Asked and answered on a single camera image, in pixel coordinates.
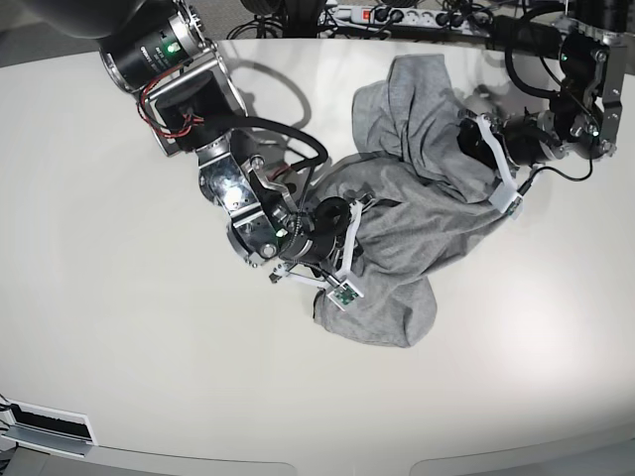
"black cylinder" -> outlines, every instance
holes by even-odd
[[[170,24],[110,55],[128,85],[126,90],[139,89],[155,76],[189,58]]]
[[[567,36],[560,54],[560,67],[569,81],[585,88],[595,78],[598,52],[604,51],[608,56],[609,49],[579,32]]]
[[[538,130],[535,119],[521,116],[509,121],[503,131],[509,157],[519,167],[532,167],[549,161],[540,140],[535,135],[528,134],[528,128]]]
[[[633,0],[577,0],[570,7],[570,16],[591,27],[624,33],[632,2]]]

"table surface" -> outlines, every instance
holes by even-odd
[[[398,55],[444,54],[475,107],[540,106],[477,49],[224,50],[255,111],[303,124],[334,160],[356,152],[353,93]],[[539,64],[519,63],[538,84]],[[88,414],[104,446],[301,475],[406,475],[635,417],[634,80],[617,155],[589,182],[545,175],[520,219],[432,275],[435,327],[401,350],[329,334],[312,289],[244,266],[195,157],[162,155],[96,54],[0,69],[0,392]]]

